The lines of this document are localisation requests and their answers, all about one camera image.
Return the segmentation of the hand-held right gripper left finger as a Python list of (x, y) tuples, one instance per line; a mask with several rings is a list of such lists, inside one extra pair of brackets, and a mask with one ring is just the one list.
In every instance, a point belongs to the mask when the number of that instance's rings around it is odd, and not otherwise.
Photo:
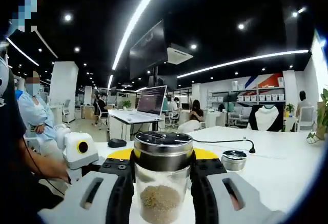
[(43, 223), (128, 223), (134, 195), (132, 149), (108, 155), (103, 165), (74, 183), (53, 209), (42, 209)]

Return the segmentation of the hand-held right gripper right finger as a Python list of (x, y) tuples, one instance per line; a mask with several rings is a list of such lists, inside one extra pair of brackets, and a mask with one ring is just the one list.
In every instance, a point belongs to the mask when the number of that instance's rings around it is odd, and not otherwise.
[(194, 149), (191, 158), (196, 223), (283, 223), (285, 213), (266, 207), (258, 190), (227, 172), (219, 158), (202, 149)]

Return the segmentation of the person's left hand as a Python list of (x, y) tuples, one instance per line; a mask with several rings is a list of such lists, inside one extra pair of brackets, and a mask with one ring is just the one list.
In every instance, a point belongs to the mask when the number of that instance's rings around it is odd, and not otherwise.
[(64, 161), (54, 160), (50, 162), (47, 169), (49, 177), (62, 179), (66, 183), (70, 183), (70, 176), (68, 174), (68, 167)]

